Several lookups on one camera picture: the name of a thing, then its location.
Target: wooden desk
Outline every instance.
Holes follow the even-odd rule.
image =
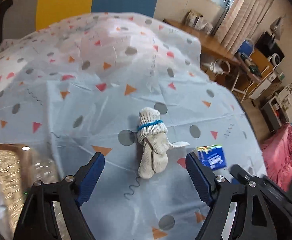
[[[203,53],[212,55],[213,57],[216,57],[216,59],[227,60],[230,64],[236,66],[241,65],[238,59],[229,51],[227,51],[227,49],[225,49],[213,36],[207,35],[206,33],[201,31],[196,31],[192,27],[189,27],[174,20],[164,19],[164,22],[197,37],[202,45]]]

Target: white cloth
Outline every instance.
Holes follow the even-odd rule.
[[[140,126],[154,123],[160,120],[160,113],[150,107],[146,107],[139,112]],[[188,146],[187,142],[177,142],[171,144],[166,136],[167,127],[163,122],[143,127],[138,131],[139,143],[144,145],[144,152],[138,175],[143,179],[150,179],[155,173],[165,170],[168,157],[167,150]]]

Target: metal screw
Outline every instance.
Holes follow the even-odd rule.
[[[65,181],[67,181],[67,182],[72,182],[73,180],[74,180],[74,176],[67,176],[65,178]]]
[[[223,176],[217,176],[217,177],[216,177],[216,180],[217,180],[218,182],[223,183],[223,182],[225,181],[225,178],[224,178]]]
[[[251,187],[256,187],[256,183],[254,181],[248,182],[248,185]]]
[[[38,186],[40,186],[40,185],[42,185],[42,182],[41,182],[40,180],[36,180],[36,181],[34,182],[34,186],[35,186],[35,187],[38,187]]]

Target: blue gripper pad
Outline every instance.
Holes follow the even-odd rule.
[[[190,153],[186,156],[186,169],[201,201],[205,202],[210,207],[214,203],[214,199],[211,196],[209,182],[206,180],[204,174],[201,172]]]
[[[75,199],[78,207],[81,207],[85,202],[89,200],[95,188],[95,185],[100,175],[102,174],[104,166],[105,157],[103,154],[100,153],[78,187],[79,188],[78,198]]]

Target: pink blanket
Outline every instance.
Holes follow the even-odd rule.
[[[287,191],[292,179],[292,126],[283,125],[261,149],[268,177]]]

